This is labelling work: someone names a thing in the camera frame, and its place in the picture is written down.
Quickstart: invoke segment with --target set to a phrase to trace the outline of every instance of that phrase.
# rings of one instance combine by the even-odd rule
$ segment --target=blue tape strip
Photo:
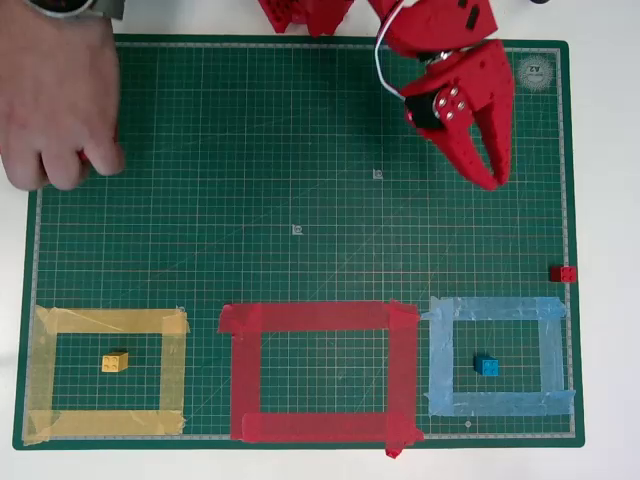
[[[562,324],[553,320],[538,322],[540,335],[540,384],[543,392],[564,390]]]
[[[538,417],[573,413],[575,391],[454,393],[455,417]]]
[[[453,299],[431,298],[429,415],[453,415]]]
[[[560,320],[567,313],[556,297],[457,297],[454,321]]]

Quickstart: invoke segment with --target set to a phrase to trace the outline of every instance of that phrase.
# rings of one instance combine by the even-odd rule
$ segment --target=human hand
[[[119,102],[109,20],[51,19],[0,0],[0,152],[14,186],[76,187],[89,172],[79,152],[98,173],[119,173]]]

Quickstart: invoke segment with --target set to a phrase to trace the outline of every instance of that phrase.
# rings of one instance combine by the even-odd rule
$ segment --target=yellow tape strip
[[[52,308],[43,322],[51,333],[161,333],[189,332],[187,314],[175,310],[68,310]]]
[[[68,310],[36,306],[32,330],[25,445],[51,437],[177,435],[184,418],[189,324],[175,310]],[[159,410],[53,410],[58,333],[162,334]]]
[[[181,411],[33,410],[29,423],[37,432],[30,439],[33,445],[51,437],[177,435],[182,432],[184,418]]]

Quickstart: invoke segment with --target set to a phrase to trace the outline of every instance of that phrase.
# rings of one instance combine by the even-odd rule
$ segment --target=red cube
[[[551,281],[575,283],[578,280],[576,267],[551,267]]]

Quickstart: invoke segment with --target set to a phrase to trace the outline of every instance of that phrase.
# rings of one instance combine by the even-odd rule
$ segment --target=red tape strip
[[[415,425],[417,333],[415,306],[392,301],[236,304],[224,307],[221,333],[232,333],[231,438],[256,443],[384,442],[395,458],[424,440]],[[389,329],[385,413],[261,413],[262,332]]]

